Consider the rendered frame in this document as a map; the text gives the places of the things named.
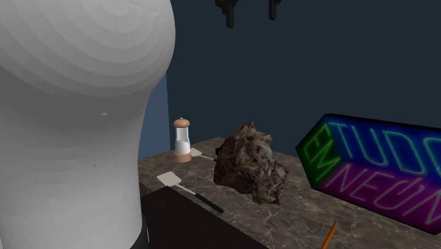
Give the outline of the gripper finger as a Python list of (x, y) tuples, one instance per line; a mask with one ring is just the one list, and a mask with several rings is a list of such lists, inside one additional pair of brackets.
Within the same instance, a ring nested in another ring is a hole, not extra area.
[(277, 6), (282, 2), (282, 0), (269, 0), (269, 19), (274, 21), (277, 14)]
[(215, 5), (219, 7), (226, 17), (226, 25), (234, 28), (234, 7), (238, 0), (215, 0)]

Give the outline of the salt grinder with wooden cap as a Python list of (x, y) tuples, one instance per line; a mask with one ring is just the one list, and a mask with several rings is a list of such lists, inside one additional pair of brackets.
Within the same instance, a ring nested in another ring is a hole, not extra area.
[(180, 117), (173, 122), (175, 127), (175, 160), (178, 163), (191, 161), (191, 145), (189, 141), (189, 120)]

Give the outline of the brown rough lump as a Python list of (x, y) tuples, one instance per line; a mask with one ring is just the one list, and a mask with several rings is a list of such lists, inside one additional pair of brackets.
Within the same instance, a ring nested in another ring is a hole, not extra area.
[(253, 122), (236, 127), (216, 149), (214, 183), (251, 195), (256, 204), (280, 205), (289, 171), (273, 157), (271, 142)]

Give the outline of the black box with neon lettering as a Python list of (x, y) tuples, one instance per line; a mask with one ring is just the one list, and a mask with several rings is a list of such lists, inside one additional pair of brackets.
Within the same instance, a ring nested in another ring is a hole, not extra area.
[(311, 188), (441, 233), (441, 128), (328, 113), (296, 151)]

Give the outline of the orange pencil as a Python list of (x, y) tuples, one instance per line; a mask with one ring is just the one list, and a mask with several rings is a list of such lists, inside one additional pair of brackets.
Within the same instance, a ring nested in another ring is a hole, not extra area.
[(333, 225), (331, 226), (331, 228), (330, 228), (330, 230), (329, 230), (327, 236), (325, 237), (323, 243), (321, 244), (320, 249), (327, 249), (328, 244), (329, 244), (330, 240), (332, 239), (333, 234), (334, 234), (334, 232), (335, 232), (337, 226), (338, 226), (338, 221), (335, 221), (335, 222), (333, 223)]

